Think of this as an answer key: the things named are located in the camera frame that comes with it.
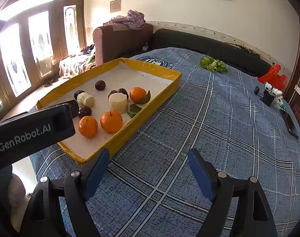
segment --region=tray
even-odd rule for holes
[[[106,82],[103,91],[95,89],[98,80]],[[92,116],[98,122],[98,133],[93,138],[85,138],[78,132],[79,118],[73,119],[76,133],[58,144],[79,165],[91,159],[101,148],[109,150],[110,157],[128,141],[134,133],[146,122],[146,120],[178,89],[181,73],[155,64],[143,61],[119,58],[94,69],[86,71],[59,87],[53,89],[37,102],[36,108],[41,109],[67,100],[74,99],[76,90],[84,90],[95,98],[92,108]],[[129,93],[133,87],[142,87],[150,90],[151,100],[138,106],[143,109],[130,118],[127,113],[122,114],[123,127],[117,133],[105,132],[99,123],[103,113],[110,110],[108,94],[111,90],[125,88]]]

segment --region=yellow tape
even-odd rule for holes
[[[77,89],[79,86],[92,80],[93,78],[115,68],[120,62],[127,64],[129,67],[135,70],[139,70],[157,77],[162,77],[171,80],[169,84],[162,92],[160,92],[153,100],[149,101],[146,106],[129,122],[124,125],[113,137],[111,137],[102,148],[109,150],[110,158],[112,158],[116,152],[138,131],[138,129],[151,117],[151,115],[178,89],[181,81],[181,73],[167,69],[148,62],[137,61],[126,58],[119,58],[100,66],[90,69],[80,75],[73,77],[67,82],[63,83],[59,87],[50,91],[46,96],[37,102],[36,108],[42,109],[48,106],[51,102],[65,95],[66,93]],[[70,148],[68,148],[63,142],[58,142],[61,148],[72,157],[78,165],[83,165],[85,162],[93,158],[100,149],[95,151],[87,159],[83,159],[75,154]]]

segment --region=plum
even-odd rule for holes
[[[108,99],[109,99],[109,97],[110,97],[112,94],[114,94],[114,93],[117,93],[117,91],[116,91],[116,90],[110,91],[110,93],[109,93],[109,95],[108,95]]]
[[[75,93],[74,93],[74,99],[77,100],[78,99],[78,95],[80,93],[83,93],[83,92],[84,92],[83,90],[77,90],[77,91],[75,91]]]
[[[95,83],[95,89],[98,90],[98,91],[104,90],[105,87],[106,87],[106,83],[103,80],[98,80]]]
[[[90,115],[92,115],[92,110],[91,110],[91,108],[89,106],[85,106],[84,105],[78,111],[78,117],[79,118],[83,118],[85,116],[90,116]]]
[[[128,92],[126,91],[125,88],[119,88],[119,89],[117,90],[117,92],[121,92],[121,93],[125,94],[125,95],[127,96],[127,99],[129,99]]]

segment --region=green leaf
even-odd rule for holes
[[[131,112],[131,111],[127,111],[127,114],[129,115],[129,117],[133,118],[135,115],[137,115],[138,113],[135,112]]]
[[[150,101],[150,99],[151,99],[151,93],[150,93],[150,90],[149,90],[147,95],[138,103],[139,104],[146,104],[147,102]]]
[[[199,65],[211,72],[228,72],[228,69],[222,61],[214,60],[214,58],[207,55],[200,59]]]
[[[134,112],[134,113],[138,113],[139,111],[141,111],[142,108],[140,108],[139,106],[135,105],[135,104],[131,104],[129,106],[129,111],[130,112]]]
[[[140,112],[142,110],[142,108],[140,108],[139,106],[135,105],[135,104],[131,104],[129,106],[129,111],[127,111],[127,114],[133,118],[135,115],[138,114],[138,112]]]

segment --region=framed picture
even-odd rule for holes
[[[110,2],[110,12],[121,11],[121,0],[115,0]]]

